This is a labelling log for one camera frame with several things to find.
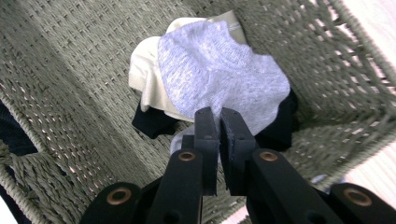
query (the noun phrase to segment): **black cloth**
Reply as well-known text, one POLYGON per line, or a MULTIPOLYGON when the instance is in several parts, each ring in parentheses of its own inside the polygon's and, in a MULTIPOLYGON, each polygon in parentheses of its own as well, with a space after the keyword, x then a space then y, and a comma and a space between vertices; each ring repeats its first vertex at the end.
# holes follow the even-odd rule
MULTIPOLYGON (((21 128, 21 125, 11 116, 3 102, 0 102, 0 139, 8 145, 9 152, 23 156, 36 153, 37 149, 32 141, 21 128)), ((13 170, 6 169, 11 176, 14 176, 13 170)), ((32 223, 17 206, 15 201, 7 194, 3 186, 0 185, 0 195, 8 206, 11 214, 18 223, 32 223)))
POLYGON ((156 108, 150 107, 148 111, 143 112, 139 104, 132 125, 149 138, 155 139, 160 134, 174 134, 174 125, 177 122, 178 119, 171 118, 165 115, 162 110, 156 108))
POLYGON ((293 90, 290 90, 289 96, 279 105, 276 119, 254 136, 261 148, 285 151, 291 147, 293 114, 297 111, 297 108, 297 96, 293 90))

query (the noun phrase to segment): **round metal joint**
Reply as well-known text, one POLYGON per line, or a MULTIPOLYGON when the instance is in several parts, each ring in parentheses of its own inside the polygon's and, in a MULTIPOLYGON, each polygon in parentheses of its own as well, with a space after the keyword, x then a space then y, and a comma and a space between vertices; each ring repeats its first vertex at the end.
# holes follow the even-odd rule
POLYGON ((272 152, 262 152, 260 153, 260 157, 265 161, 276 161, 277 155, 272 152))
POLYGON ((113 189, 107 195, 107 202, 112 205, 119 205, 128 201, 132 196, 132 192, 127 188, 113 189))
POLYGON ((195 159, 195 154, 192 152, 182 152, 178 155, 181 161, 193 161, 195 159))
POLYGON ((365 193, 357 189, 353 189, 353 188, 344 189, 344 196, 351 202, 360 206, 366 207, 373 204, 373 201, 369 196, 367 196, 365 193))

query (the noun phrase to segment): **light gray sock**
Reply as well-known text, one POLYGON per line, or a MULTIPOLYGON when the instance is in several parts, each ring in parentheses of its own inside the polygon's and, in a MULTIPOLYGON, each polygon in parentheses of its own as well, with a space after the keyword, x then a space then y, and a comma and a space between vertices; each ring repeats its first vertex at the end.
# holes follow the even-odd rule
POLYGON ((198 21, 162 36, 158 59, 177 110, 193 119, 195 111, 210 106, 218 130, 221 108, 228 107, 259 133, 274 121, 290 91, 273 57, 235 42, 225 21, 198 21))

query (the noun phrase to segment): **wicker basket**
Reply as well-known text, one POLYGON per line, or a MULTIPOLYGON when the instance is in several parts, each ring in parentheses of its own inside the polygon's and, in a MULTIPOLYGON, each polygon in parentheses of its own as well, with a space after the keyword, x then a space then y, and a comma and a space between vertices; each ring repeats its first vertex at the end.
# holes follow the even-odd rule
MULTIPOLYGON (((395 138, 395 71, 336 0, 3 0, 0 8, 0 99, 39 151, 18 157, 1 145, 0 184, 34 223, 77 223, 105 186, 144 186, 163 173, 171 137, 132 128, 140 94, 127 70, 134 47, 180 17, 233 9, 249 45, 275 57, 300 101, 285 155, 307 179, 327 175, 316 187, 395 138)), ((243 200, 227 196, 221 179, 203 223, 220 223, 243 200)))

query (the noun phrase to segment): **pile of clothes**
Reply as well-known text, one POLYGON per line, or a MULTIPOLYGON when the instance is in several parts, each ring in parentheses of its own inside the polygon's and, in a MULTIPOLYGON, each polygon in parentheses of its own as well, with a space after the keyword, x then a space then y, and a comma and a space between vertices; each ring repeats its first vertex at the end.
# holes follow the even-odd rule
MULTIPOLYGON (((219 130, 223 107, 238 111, 260 147, 291 146, 297 98, 273 57, 253 52, 233 11, 180 18, 166 34, 143 40, 131 56, 129 86, 142 91, 132 124, 150 138, 174 134, 179 120, 210 106, 219 130)), ((179 150, 184 134, 171 143, 179 150)))

